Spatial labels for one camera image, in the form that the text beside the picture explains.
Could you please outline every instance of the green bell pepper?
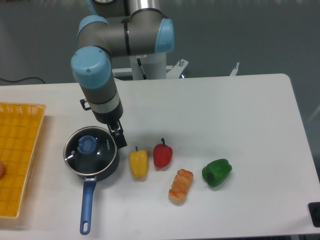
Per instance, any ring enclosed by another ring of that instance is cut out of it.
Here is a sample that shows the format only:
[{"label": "green bell pepper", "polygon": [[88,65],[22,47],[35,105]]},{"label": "green bell pepper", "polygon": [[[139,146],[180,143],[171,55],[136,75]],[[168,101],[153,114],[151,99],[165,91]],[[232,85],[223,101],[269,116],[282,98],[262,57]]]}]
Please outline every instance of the green bell pepper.
[{"label": "green bell pepper", "polygon": [[228,177],[232,166],[227,159],[218,159],[210,162],[202,169],[202,176],[211,187],[216,187]]}]

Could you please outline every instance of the yellow basket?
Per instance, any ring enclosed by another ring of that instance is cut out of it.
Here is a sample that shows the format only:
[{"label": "yellow basket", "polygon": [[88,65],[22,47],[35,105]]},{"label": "yellow basket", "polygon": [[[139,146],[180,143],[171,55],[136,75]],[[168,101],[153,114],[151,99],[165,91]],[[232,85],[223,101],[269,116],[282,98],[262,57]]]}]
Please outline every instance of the yellow basket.
[{"label": "yellow basket", "polygon": [[0,218],[16,219],[46,105],[0,102]]}]

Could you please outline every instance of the pot lid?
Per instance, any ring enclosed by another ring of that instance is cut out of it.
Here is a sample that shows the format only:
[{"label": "pot lid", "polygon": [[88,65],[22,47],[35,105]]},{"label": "pot lid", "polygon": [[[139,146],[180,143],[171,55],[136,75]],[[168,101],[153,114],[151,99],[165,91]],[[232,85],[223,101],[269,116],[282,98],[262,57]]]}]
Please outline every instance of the pot lid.
[{"label": "pot lid", "polygon": [[98,126],[76,131],[64,147],[64,161],[78,175],[94,176],[113,162],[117,146],[110,133]]}]

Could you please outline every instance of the pot rim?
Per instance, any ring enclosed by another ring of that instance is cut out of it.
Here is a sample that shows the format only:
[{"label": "pot rim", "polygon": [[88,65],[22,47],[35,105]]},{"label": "pot rim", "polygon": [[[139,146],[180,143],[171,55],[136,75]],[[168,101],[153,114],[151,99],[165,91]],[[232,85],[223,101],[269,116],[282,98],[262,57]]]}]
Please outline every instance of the pot rim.
[{"label": "pot rim", "polygon": [[[106,132],[107,134],[110,135],[110,137],[111,137],[111,139],[112,139],[112,141],[113,141],[113,144],[114,144],[114,146],[115,146],[114,156],[113,156],[111,162],[110,162],[110,163],[108,164],[108,166],[106,166],[104,169],[102,169],[102,170],[100,170],[100,171],[98,171],[98,172],[95,172],[95,173],[81,173],[81,172],[78,172],[78,171],[74,170],[74,169],[68,164],[68,162],[66,161],[66,160],[67,160],[67,157],[66,157],[66,149],[67,149],[68,143],[70,142],[70,140],[71,140],[77,133],[79,133],[79,132],[81,132],[82,130],[85,130],[85,129],[100,129],[100,130]],[[65,145],[64,145],[64,149],[63,149],[63,159],[64,159],[64,162],[65,162],[65,164],[67,165],[67,167],[68,167],[72,172],[74,172],[75,174],[80,175],[80,176],[84,176],[84,177],[94,177],[94,176],[96,176],[96,175],[104,172],[107,168],[109,168],[109,167],[111,166],[111,164],[112,164],[112,163],[115,161],[115,159],[116,159],[117,153],[118,153],[118,147],[117,147],[117,145],[116,145],[116,142],[115,142],[114,138],[111,136],[111,134],[110,134],[110,132],[109,132],[108,130],[106,130],[105,128],[100,127],[100,126],[86,126],[86,127],[83,127],[83,128],[81,128],[81,129],[75,131],[75,132],[68,138],[68,140],[66,141],[66,143],[65,143]]]}]

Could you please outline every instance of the red bell pepper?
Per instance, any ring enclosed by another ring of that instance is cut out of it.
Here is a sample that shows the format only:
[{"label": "red bell pepper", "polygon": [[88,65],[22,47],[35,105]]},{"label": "red bell pepper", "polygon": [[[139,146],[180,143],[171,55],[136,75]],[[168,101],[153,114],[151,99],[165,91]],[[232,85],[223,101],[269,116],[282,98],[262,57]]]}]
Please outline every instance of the red bell pepper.
[{"label": "red bell pepper", "polygon": [[165,139],[161,138],[162,143],[157,144],[153,149],[153,162],[157,168],[168,166],[171,161],[173,151],[172,148],[165,144]]}]

